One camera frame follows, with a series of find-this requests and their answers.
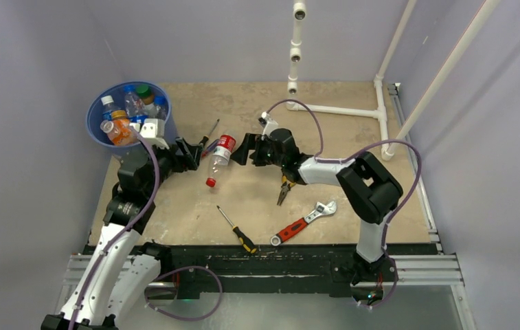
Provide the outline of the green cap clear bottle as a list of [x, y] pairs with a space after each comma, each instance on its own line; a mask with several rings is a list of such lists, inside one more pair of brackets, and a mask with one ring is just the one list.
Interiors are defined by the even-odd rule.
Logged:
[[157, 109], [154, 104], [155, 95], [149, 85], [141, 84], [136, 87], [136, 93], [144, 104], [144, 113], [149, 117], [157, 116]]

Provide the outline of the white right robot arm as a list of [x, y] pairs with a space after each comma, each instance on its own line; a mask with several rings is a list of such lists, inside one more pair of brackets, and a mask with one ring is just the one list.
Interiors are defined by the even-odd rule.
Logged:
[[299, 150], [290, 130], [276, 129], [269, 135], [247, 133], [231, 160], [278, 166], [290, 182], [300, 185], [341, 187], [361, 220], [355, 273], [370, 280], [380, 272], [384, 225], [396, 211], [403, 188], [372, 153], [360, 152], [349, 160], [317, 159]]

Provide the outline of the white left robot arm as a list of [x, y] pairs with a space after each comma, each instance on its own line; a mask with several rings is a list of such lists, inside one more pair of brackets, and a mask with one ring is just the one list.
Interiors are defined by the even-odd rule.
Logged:
[[42, 329], [116, 329], [122, 317], [154, 279], [171, 277], [168, 248], [145, 244], [127, 272], [123, 266], [155, 210], [155, 195], [173, 173], [195, 171], [204, 143], [174, 144], [141, 140], [120, 160], [118, 181], [106, 207], [100, 238], [80, 282], [56, 315], [47, 315]]

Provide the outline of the pepsi label clear bottle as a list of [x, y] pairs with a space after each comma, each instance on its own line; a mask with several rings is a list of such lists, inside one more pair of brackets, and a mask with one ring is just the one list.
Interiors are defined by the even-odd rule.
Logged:
[[146, 115], [144, 103], [137, 95], [134, 85], [124, 86], [124, 107], [131, 122], [138, 122], [141, 117]]

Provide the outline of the orange juice bottle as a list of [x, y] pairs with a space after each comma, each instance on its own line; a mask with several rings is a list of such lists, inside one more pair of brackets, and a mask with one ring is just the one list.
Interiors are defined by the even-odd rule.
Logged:
[[127, 113], [124, 110], [114, 110], [111, 112], [111, 121], [116, 123], [128, 124], [130, 120], [128, 119]]

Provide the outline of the blue label bottle back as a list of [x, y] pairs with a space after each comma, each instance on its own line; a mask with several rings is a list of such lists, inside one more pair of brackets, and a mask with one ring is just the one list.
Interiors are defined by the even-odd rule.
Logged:
[[114, 111], [119, 111], [121, 108], [115, 103], [113, 97], [110, 95], [101, 97], [100, 101], [103, 106], [102, 119], [112, 120], [112, 113]]

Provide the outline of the blue label bottle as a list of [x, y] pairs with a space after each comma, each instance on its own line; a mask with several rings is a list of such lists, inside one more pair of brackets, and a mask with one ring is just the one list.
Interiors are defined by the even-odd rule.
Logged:
[[155, 117], [161, 120], [166, 120], [168, 117], [168, 102], [164, 96], [155, 96]]
[[102, 119], [112, 120], [112, 113], [114, 111], [119, 111], [121, 108], [115, 103], [113, 97], [110, 95], [101, 97], [100, 101], [103, 106]]

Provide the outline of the crushed orange label bottle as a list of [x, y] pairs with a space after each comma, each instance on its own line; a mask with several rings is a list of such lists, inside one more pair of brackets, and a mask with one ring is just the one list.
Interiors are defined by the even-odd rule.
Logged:
[[138, 141], [127, 119], [103, 120], [100, 129], [115, 146], [128, 146]]

